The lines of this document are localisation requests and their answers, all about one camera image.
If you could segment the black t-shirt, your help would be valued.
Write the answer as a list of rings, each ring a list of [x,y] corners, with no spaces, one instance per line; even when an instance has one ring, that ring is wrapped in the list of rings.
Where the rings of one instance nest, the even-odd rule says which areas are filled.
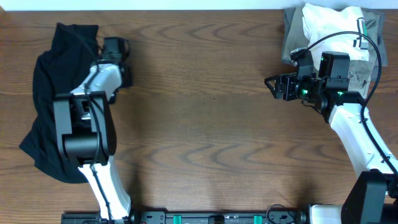
[[[57,146],[53,100],[69,93],[87,77],[93,56],[98,55],[97,25],[57,24],[51,48],[38,56],[32,80],[37,117],[19,147],[44,174],[68,184],[86,183],[86,177],[71,162],[64,161]]]

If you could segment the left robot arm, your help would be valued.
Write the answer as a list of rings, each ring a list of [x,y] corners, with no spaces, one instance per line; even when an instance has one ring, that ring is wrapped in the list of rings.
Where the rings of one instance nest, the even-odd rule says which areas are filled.
[[[120,88],[131,86],[126,39],[107,37],[89,74],[53,102],[58,151],[85,176],[99,203],[98,213],[64,213],[62,223],[133,223],[132,200],[124,189],[114,155],[116,130],[109,106]]]

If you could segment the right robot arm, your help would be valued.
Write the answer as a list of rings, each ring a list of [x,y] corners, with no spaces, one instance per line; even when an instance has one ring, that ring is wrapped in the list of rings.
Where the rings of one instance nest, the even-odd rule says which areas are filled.
[[[297,212],[295,223],[397,223],[397,159],[370,119],[365,100],[350,91],[347,53],[323,52],[320,68],[313,71],[310,52],[300,50],[291,58],[295,73],[265,78],[276,99],[301,100],[321,114],[340,138],[357,176],[342,205],[314,204]]]

